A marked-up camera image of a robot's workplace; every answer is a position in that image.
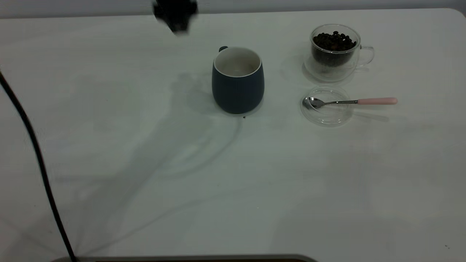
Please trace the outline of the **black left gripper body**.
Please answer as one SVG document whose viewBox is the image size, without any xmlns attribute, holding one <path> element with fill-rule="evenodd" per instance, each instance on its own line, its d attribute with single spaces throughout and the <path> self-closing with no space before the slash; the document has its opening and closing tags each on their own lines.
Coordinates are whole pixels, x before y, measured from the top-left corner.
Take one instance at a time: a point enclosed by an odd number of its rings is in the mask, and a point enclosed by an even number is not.
<svg viewBox="0 0 466 262">
<path fill-rule="evenodd" d="M 187 34 L 191 19 L 198 13 L 196 0 L 154 0 L 153 15 L 173 34 Z"/>
</svg>

